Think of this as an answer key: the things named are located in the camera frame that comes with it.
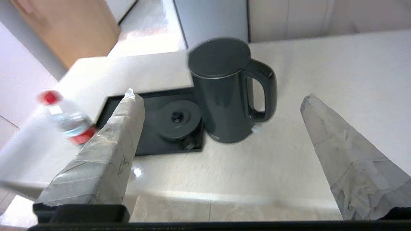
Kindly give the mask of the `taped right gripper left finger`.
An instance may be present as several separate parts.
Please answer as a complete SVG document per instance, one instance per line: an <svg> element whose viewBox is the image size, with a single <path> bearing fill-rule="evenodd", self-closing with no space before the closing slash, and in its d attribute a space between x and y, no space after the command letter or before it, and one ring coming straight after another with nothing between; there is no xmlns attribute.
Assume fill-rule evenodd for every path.
<svg viewBox="0 0 411 231"><path fill-rule="evenodd" d="M145 121L129 88L104 127L42 191L36 204L122 204Z"/></svg>

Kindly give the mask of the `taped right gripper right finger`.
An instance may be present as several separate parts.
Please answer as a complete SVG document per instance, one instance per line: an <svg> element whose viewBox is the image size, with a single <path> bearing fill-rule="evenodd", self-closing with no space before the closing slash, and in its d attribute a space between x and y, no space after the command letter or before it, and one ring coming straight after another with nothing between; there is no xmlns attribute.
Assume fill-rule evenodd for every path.
<svg viewBox="0 0 411 231"><path fill-rule="evenodd" d="M300 112L344 220L410 220L406 172L316 95Z"/></svg>

